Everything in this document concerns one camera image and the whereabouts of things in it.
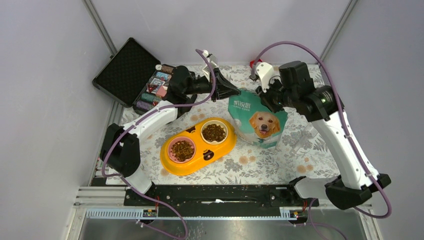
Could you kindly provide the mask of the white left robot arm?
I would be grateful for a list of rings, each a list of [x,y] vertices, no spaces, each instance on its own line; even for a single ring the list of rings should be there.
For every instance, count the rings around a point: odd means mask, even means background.
[[[165,97],[141,117],[125,126],[111,124],[107,130],[99,158],[104,166],[114,169],[136,192],[136,199],[144,206],[152,204],[155,192],[152,181],[140,169],[140,140],[149,137],[198,105],[198,94],[208,94],[213,101],[240,95],[241,91],[228,81],[218,67],[207,68],[200,77],[187,67],[162,65],[160,72],[171,76]]]

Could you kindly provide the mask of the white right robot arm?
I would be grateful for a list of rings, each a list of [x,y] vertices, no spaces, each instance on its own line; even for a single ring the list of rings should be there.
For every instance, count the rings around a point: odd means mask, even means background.
[[[260,102],[273,113],[293,108],[317,130],[339,170],[333,178],[298,177],[290,181],[287,201],[293,206],[306,199],[327,199],[340,210],[356,208],[373,193],[391,183],[388,174],[378,172],[357,146],[349,132],[347,114],[337,105],[337,97],[329,85],[315,87],[306,63],[293,61],[281,65],[279,73],[272,65],[259,62],[252,79],[260,80],[256,93]]]

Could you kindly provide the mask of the green dog food bag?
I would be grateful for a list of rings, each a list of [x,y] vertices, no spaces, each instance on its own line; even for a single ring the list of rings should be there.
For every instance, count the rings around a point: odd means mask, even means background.
[[[229,98],[227,110],[244,141],[264,149],[277,147],[288,120],[287,112],[273,113],[254,91],[244,88]]]

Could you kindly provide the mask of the clear plastic scoop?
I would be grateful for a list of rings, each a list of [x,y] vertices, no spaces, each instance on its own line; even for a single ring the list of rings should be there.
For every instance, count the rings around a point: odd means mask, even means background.
[[[291,156],[294,156],[307,142],[307,140],[313,139],[318,134],[318,131],[314,128],[313,124],[310,122],[302,130],[302,134],[298,142],[294,147],[289,151]]]

